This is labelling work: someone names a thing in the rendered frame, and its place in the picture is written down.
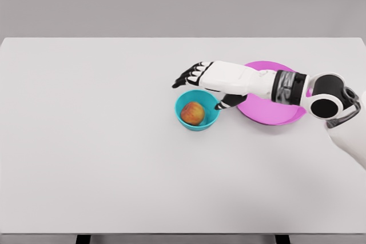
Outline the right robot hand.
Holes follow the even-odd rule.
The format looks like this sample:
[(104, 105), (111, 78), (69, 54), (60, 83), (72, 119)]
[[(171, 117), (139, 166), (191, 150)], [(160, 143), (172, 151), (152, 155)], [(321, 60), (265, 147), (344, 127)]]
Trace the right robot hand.
[(214, 109), (223, 110), (246, 101), (252, 74), (253, 69), (244, 65), (223, 61), (199, 62), (183, 72), (172, 88), (193, 85), (222, 92), (225, 96)]

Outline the red yellow apple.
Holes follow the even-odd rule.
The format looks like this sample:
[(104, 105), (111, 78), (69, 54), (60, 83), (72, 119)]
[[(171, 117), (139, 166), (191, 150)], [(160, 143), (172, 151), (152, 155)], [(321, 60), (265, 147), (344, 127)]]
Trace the red yellow apple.
[(185, 123), (198, 126), (205, 118), (205, 110), (200, 103), (191, 101), (183, 107), (180, 117)]

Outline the blue bowl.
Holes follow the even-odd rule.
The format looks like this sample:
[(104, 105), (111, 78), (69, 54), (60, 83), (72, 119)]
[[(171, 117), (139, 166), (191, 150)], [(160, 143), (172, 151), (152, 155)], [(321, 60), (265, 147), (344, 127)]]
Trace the blue bowl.
[[(205, 118), (198, 126), (189, 125), (189, 124), (185, 123), (180, 117), (180, 113), (181, 113), (181, 110), (183, 109), (183, 107), (188, 102), (191, 102), (191, 101), (200, 103), (205, 110)], [(220, 114), (219, 110), (214, 109), (214, 107), (217, 103), (218, 103), (218, 100), (216, 99), (216, 97), (207, 91), (189, 90), (189, 91), (182, 93), (177, 98), (175, 106), (174, 106), (175, 115), (176, 115), (178, 121), (187, 129), (192, 130), (192, 131), (202, 131), (202, 130), (209, 128), (217, 120), (217, 118)]]

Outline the pink plate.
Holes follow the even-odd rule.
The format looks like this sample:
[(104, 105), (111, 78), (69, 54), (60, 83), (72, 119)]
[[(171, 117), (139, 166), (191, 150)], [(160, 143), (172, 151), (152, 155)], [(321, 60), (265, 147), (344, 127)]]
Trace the pink plate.
[[(269, 69), (295, 72), (285, 65), (271, 61), (254, 61), (246, 63), (245, 66), (258, 71)], [(249, 119), (263, 125), (271, 126), (296, 122), (307, 113), (303, 107), (274, 103), (270, 99), (262, 99), (254, 94), (249, 94), (246, 101), (239, 104), (237, 108)]]

